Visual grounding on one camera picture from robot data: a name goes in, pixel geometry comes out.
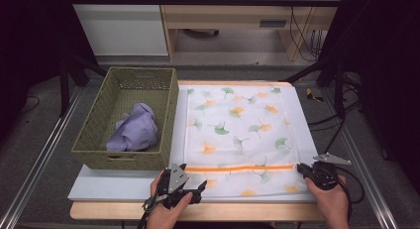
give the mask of wooden cabinet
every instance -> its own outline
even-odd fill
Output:
[[[291,7],[163,5],[160,8],[171,59],[178,29],[276,29],[290,60],[296,58],[296,44],[299,47],[302,44],[302,35],[295,24],[291,25],[291,33],[296,44],[291,39]],[[336,8],[293,8],[304,36],[309,30],[328,30],[335,12]]]

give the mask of orange stripe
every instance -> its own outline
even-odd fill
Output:
[[[246,170],[293,170],[293,166],[270,166],[270,167],[259,167],[259,166],[242,166],[242,167],[229,167],[229,168],[195,168],[187,167],[186,172],[235,172],[235,171],[246,171]]]

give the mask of black horizontal bar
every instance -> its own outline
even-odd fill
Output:
[[[205,5],[205,6],[293,6],[293,7],[343,7],[362,4],[342,0],[47,0],[72,4],[98,5]]]

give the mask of folded cloth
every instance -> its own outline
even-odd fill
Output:
[[[134,152],[145,150],[158,143],[158,127],[154,111],[145,103],[137,103],[133,112],[123,115],[116,130],[106,144],[107,151]]]

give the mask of human hand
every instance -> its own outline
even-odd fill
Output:
[[[341,179],[343,183],[346,183],[346,178],[344,176],[339,175],[339,179]],[[336,185],[330,190],[322,190],[317,187],[309,177],[306,177],[305,181],[308,189],[317,200],[318,209],[324,216],[328,228],[349,228],[347,218],[349,200],[343,189],[339,185]]]
[[[155,191],[158,187],[158,181],[163,171],[155,178],[151,183],[151,196],[154,196]],[[156,205],[155,209],[151,212],[148,217],[148,229],[172,229],[178,220],[179,215],[188,206],[191,200],[192,193],[185,194],[175,207],[167,209],[161,203]]]

